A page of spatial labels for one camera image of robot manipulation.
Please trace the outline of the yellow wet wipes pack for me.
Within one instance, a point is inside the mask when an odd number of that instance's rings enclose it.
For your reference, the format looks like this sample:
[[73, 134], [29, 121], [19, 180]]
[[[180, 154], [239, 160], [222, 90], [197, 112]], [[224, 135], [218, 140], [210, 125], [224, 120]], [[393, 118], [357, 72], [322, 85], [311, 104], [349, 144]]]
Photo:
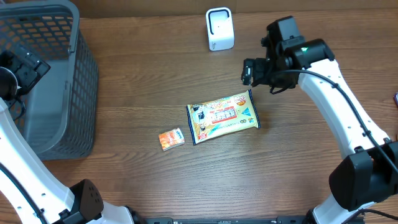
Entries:
[[225, 134], [261, 127], [251, 90], [187, 105], [186, 111], [194, 145]]

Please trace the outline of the small orange snack packet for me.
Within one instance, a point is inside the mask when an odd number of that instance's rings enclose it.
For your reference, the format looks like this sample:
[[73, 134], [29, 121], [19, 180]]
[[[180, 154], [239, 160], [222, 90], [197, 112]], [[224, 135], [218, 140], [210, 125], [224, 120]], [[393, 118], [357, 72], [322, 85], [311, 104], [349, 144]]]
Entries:
[[185, 144], [185, 138], [180, 128], [175, 128], [159, 135], [159, 142], [163, 151]]

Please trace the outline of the red purple pad package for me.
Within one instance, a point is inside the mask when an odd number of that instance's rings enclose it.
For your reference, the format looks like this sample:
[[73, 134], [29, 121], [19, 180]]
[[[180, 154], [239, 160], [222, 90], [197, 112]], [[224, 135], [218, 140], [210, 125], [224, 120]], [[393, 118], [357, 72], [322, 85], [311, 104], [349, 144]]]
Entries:
[[394, 99], [396, 106], [398, 107], [398, 92], [394, 94], [393, 99]]

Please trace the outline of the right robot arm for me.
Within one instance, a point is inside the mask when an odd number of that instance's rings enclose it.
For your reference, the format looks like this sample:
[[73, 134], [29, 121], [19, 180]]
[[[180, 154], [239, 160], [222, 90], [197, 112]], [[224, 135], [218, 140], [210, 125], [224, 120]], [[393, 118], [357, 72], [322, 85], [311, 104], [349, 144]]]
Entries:
[[292, 16], [267, 26], [263, 58], [247, 58], [244, 85], [268, 85], [275, 95], [301, 88], [336, 138], [341, 163], [330, 174], [330, 196], [294, 223], [363, 223], [373, 205], [397, 193], [397, 143], [377, 126], [345, 82], [322, 39], [307, 41]]

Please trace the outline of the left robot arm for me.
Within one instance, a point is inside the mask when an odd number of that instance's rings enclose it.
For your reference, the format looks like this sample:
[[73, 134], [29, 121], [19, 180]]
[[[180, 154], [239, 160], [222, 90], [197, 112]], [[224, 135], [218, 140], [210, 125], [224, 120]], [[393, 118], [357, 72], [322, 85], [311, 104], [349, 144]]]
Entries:
[[1, 192], [22, 223], [145, 223], [130, 207], [103, 201], [88, 179], [63, 185], [16, 127], [8, 101], [20, 101], [49, 70], [24, 49], [1, 53]]

